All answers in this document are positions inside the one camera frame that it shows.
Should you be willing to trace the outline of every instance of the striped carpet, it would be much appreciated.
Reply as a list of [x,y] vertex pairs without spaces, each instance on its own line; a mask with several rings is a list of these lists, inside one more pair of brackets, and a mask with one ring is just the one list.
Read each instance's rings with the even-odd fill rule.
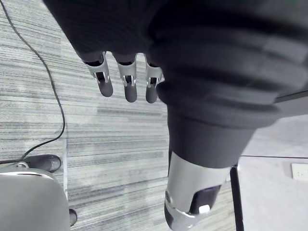
[[[64,164],[56,177],[78,213],[72,230],[169,230],[163,201],[167,183],[167,109],[145,100],[145,65],[137,57],[138,99],[128,103],[112,55],[114,86],[104,98],[56,21],[39,0],[4,0],[21,35],[51,70],[63,105],[61,139],[32,154],[56,154]],[[0,159],[17,158],[53,138],[62,118],[44,66],[10,28],[0,10]],[[235,230],[230,183],[211,215],[193,230]]]

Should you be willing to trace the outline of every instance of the robotic hand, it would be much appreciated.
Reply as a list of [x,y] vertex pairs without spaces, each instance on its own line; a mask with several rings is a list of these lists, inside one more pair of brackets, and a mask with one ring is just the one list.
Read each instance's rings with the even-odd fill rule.
[[254,131],[280,118],[275,99],[308,78],[307,0],[44,2],[104,96],[113,91],[105,51],[129,102],[137,98],[135,54],[162,69],[165,81],[149,77],[148,87],[168,109],[165,216],[174,231],[206,216]]

